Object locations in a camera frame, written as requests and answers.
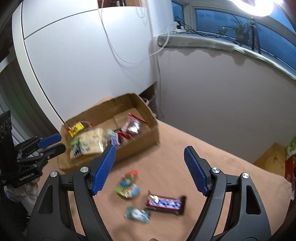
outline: silver screw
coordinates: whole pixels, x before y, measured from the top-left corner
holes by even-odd
[[[242,177],[245,178],[245,179],[248,179],[248,178],[249,178],[249,174],[246,173],[246,172],[244,172],[244,173],[242,174]]]
[[[89,168],[88,167],[82,167],[82,168],[80,168],[80,171],[81,172],[88,172],[89,171]]]
[[[50,174],[50,176],[51,176],[51,177],[56,177],[56,176],[57,176],[57,172],[56,172],[56,171],[52,172],[52,173]]]
[[[219,173],[219,172],[220,172],[220,169],[217,168],[217,167],[213,167],[213,168],[212,168],[212,172],[213,172],[213,173]]]

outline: window sill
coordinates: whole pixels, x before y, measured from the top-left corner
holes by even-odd
[[[167,34],[162,34],[157,38],[157,45],[162,47],[167,39]],[[234,44],[231,40],[222,38],[208,38],[202,37],[196,34],[170,34],[168,44],[166,48],[202,48],[202,49],[213,49],[223,52],[234,52],[237,51],[247,57],[262,61],[288,75],[293,80],[296,80],[296,70],[277,59],[270,53],[261,50],[261,54],[256,53],[249,49],[250,47],[244,45],[241,47]]]

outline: plant pot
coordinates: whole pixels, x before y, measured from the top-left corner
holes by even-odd
[[[247,33],[243,33],[243,32],[238,32],[236,34],[236,41],[241,43],[241,44],[248,44],[248,34]]]

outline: tripod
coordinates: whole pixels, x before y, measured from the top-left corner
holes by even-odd
[[[252,50],[254,51],[255,46],[257,44],[258,53],[261,54],[257,23],[256,23],[256,20],[254,19],[254,17],[251,17],[251,22],[250,22],[250,26],[248,28],[248,32],[250,31],[250,29],[251,29],[251,35],[252,35],[252,41],[251,41]]]

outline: blue gripper pad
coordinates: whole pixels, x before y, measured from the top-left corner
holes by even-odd
[[[105,149],[105,151],[100,156],[103,158],[103,160],[96,173],[94,174],[93,186],[91,188],[91,192],[93,195],[96,195],[99,191],[103,189],[105,181],[115,161],[115,147],[111,146],[109,149]]]
[[[47,148],[47,147],[61,141],[61,139],[62,139],[61,135],[56,133],[50,137],[46,137],[46,138],[40,140],[38,143],[38,147],[39,148]]]
[[[208,196],[212,186],[210,181],[211,166],[205,159],[199,158],[192,146],[188,146],[184,149],[184,161],[188,167],[197,190],[204,196]]]

